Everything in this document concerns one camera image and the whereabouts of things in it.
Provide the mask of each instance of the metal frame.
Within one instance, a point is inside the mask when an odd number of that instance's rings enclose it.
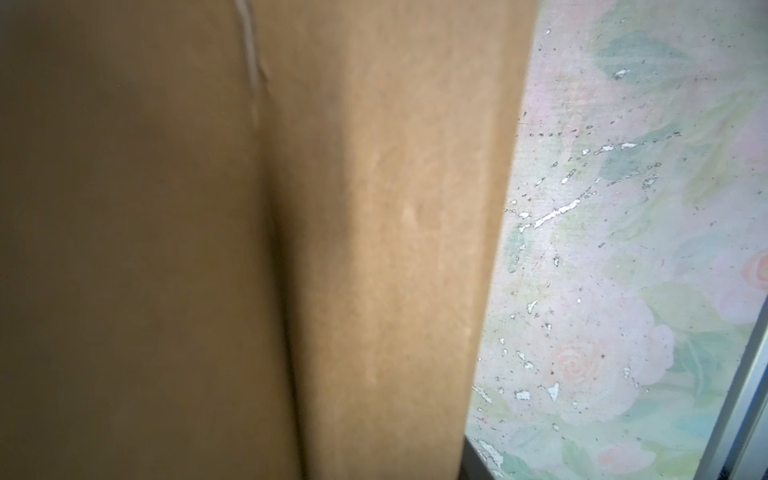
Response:
[[[730,470],[727,468],[727,461],[732,458],[731,452],[737,444],[742,425],[745,425],[753,399],[759,398],[758,389],[766,367],[768,367],[768,299],[760,310],[750,341],[746,344],[741,363],[733,377],[723,409],[720,410],[720,416],[717,418],[694,480],[717,480],[724,469]],[[750,477],[750,480],[758,478],[762,476]]]

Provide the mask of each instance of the white paint speck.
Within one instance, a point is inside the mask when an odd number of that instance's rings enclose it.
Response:
[[[478,395],[480,395],[480,396],[481,396],[481,398],[482,398],[483,400],[485,400],[486,402],[488,402],[488,403],[493,403],[493,399],[492,399],[491,397],[489,397],[489,396],[488,396],[488,393],[485,393],[485,390],[483,390],[482,388],[478,387],[477,385],[473,385],[473,386],[472,386],[472,390],[474,390],[474,391],[475,391],[475,393],[477,393]]]
[[[564,207],[560,207],[557,210],[553,210],[550,214],[536,220],[536,222],[533,225],[534,229],[539,228],[545,221],[551,220],[555,218],[557,215],[562,215],[569,210],[573,210],[580,203],[581,203],[581,200],[577,198],[576,200],[570,202],[568,205],[565,205]]]
[[[571,170],[564,179],[560,180],[560,183],[565,185],[571,179],[571,177],[574,176],[575,173],[576,169]]]
[[[498,452],[497,449],[493,448],[493,445],[487,442],[483,442],[482,440],[477,441],[480,445],[480,448],[485,450],[488,453],[488,456],[491,457],[491,461],[496,464],[497,467],[501,468],[502,463],[504,463],[504,456]]]
[[[555,383],[553,386],[547,388],[547,393],[549,393],[549,398],[552,399],[552,402],[557,402],[558,393],[560,393],[560,384]]]

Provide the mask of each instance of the brown cardboard panel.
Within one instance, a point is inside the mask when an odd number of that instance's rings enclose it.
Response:
[[[309,478],[456,478],[531,0],[255,0]]]
[[[0,477],[299,478],[230,2],[0,19]]]

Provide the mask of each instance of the cardboard box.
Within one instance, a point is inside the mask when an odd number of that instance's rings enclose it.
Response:
[[[255,0],[309,478],[455,478],[533,1]]]
[[[234,5],[0,12],[0,477],[299,478]]]

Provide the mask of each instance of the floral painted panel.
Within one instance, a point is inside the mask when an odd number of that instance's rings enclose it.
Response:
[[[692,478],[768,293],[768,3],[541,6],[467,435]]]

